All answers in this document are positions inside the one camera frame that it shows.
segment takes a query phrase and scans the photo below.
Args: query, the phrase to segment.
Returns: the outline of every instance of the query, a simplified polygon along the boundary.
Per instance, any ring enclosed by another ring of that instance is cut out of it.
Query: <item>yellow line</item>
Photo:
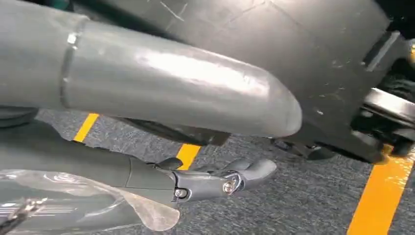
[[[414,165],[414,153],[408,158],[390,157],[386,146],[386,164],[373,167],[360,202],[347,231],[348,235],[387,235],[406,182]]]
[[[411,47],[411,62],[415,63],[415,44],[412,44]]]
[[[85,137],[87,136],[88,132],[98,117],[99,114],[89,114],[73,140],[78,142],[84,141]]]
[[[199,152],[200,146],[192,145],[192,144],[183,144],[180,148],[179,152],[177,153],[176,158],[182,160],[183,166],[179,168],[179,170],[188,170],[190,165],[192,165],[193,160],[197,156]]]

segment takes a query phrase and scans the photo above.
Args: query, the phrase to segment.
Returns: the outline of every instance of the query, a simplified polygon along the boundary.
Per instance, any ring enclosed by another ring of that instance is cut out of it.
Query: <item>scratch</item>
[[[236,21],[237,19],[239,19],[240,17],[242,17],[246,13],[248,13],[248,12],[254,10],[255,8],[257,8],[259,6],[262,6],[264,4],[266,4],[266,1],[264,1],[264,2],[262,2],[260,4],[257,4],[257,5],[251,6],[250,8],[248,8],[248,9],[242,11],[241,13],[239,13],[236,17],[233,17],[232,19],[230,19],[228,22],[226,22],[226,24],[229,24],[229,23],[232,23],[232,22]]]
[[[165,30],[168,30],[174,24],[174,22],[176,21],[174,19],[171,19]]]
[[[187,3],[183,6],[182,10],[178,13],[178,16],[181,17],[184,11],[186,10]]]
[[[337,92],[330,93],[330,94],[327,94],[327,95],[332,96],[337,100],[340,100],[343,104],[346,103],[345,100],[339,94],[337,94]]]
[[[184,21],[182,17],[176,15],[164,2],[160,1],[160,4],[164,6],[176,19]]]
[[[331,65],[332,65],[332,67],[333,67],[333,68],[335,68],[335,69],[341,69],[341,68],[343,68],[343,65],[342,65],[342,64],[340,64],[340,63],[339,63],[339,61],[337,61],[337,60],[333,60],[333,61],[331,62]]]

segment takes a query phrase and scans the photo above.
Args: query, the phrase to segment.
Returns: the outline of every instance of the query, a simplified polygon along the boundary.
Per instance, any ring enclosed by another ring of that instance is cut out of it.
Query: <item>gray cylindrical tube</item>
[[[0,220],[20,206],[22,197],[43,201],[13,234],[72,234],[134,225],[164,231],[180,216],[168,206],[63,172],[0,170],[0,190]]]
[[[287,136],[300,128],[294,96],[258,67],[12,0],[0,3],[0,22],[6,31],[0,39],[0,104],[259,136]],[[34,31],[33,44],[27,36]]]
[[[0,130],[0,163],[0,170],[60,171],[112,187],[163,190],[171,195],[174,190],[168,175],[145,162],[66,141],[52,126],[40,121]]]

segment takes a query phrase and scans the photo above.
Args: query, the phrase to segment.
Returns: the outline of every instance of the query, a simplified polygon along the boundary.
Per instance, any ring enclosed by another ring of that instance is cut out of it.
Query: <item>bolt head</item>
[[[231,193],[233,193],[233,191],[235,189],[234,187],[235,187],[234,182],[232,182],[232,181],[225,182],[223,184],[223,192],[225,192],[227,194],[231,194]]]
[[[176,197],[183,198],[183,197],[186,197],[187,192],[186,192],[186,190],[184,190],[184,189],[176,189],[176,190],[174,191],[174,195],[175,195]]]

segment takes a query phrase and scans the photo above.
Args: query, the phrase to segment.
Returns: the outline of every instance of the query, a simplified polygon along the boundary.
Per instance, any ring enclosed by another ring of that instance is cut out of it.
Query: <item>clear plastic sheet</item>
[[[0,171],[0,220],[23,198],[47,198],[44,207],[12,234],[64,234],[144,225],[172,228],[178,210],[84,177],[49,171]]]

